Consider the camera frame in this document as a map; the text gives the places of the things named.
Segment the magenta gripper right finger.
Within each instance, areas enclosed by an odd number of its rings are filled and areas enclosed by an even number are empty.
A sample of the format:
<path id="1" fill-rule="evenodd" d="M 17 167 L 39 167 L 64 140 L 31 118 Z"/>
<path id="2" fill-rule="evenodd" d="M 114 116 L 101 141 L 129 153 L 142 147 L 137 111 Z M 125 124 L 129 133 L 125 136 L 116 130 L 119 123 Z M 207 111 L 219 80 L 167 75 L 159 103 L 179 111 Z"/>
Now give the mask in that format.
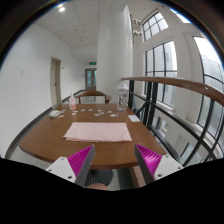
<path id="1" fill-rule="evenodd" d="M 183 168 L 170 155 L 161 156 L 139 144 L 135 145 L 134 154 L 147 184 L 160 180 Z"/>

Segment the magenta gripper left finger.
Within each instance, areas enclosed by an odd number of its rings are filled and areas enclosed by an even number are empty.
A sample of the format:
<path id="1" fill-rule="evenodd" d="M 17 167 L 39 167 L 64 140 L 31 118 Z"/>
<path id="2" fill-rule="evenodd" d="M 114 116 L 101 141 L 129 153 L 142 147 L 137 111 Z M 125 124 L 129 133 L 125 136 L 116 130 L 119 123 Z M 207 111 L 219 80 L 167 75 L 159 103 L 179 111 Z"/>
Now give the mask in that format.
<path id="1" fill-rule="evenodd" d="M 83 187 L 95 156 L 95 146 L 84 148 L 70 157 L 59 157 L 47 171 Z"/>

